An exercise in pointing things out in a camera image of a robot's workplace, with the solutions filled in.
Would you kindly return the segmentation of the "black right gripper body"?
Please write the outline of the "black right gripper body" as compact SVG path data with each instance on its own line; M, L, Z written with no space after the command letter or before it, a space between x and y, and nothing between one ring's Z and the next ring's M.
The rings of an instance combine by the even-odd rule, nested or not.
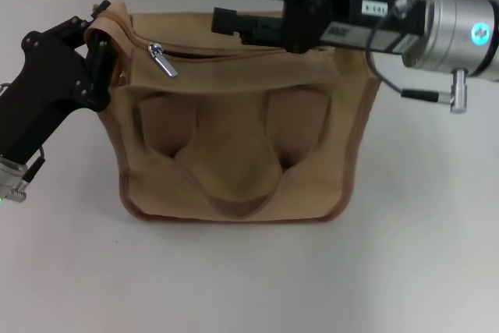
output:
M424 34L426 4L420 0L285 0L283 48L304 53L334 46L400 55Z

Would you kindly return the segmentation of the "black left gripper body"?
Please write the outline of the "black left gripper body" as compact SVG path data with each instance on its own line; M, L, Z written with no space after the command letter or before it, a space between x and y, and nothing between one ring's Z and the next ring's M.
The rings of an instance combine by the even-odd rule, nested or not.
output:
M86 57L62 41L32 31L20 74L1 95L1 156L25 165L65 118L90 107Z

